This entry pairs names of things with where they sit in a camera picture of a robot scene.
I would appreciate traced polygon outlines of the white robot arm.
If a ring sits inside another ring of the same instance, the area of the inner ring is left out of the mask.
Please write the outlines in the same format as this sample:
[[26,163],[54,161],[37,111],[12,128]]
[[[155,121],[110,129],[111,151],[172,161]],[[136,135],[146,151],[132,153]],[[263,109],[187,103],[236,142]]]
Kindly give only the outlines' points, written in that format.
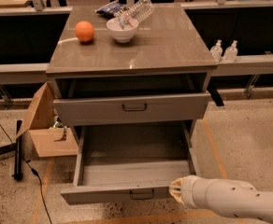
[[273,191],[249,182],[188,175],[169,186],[172,197],[190,209],[208,209],[221,217],[253,218],[273,224]]

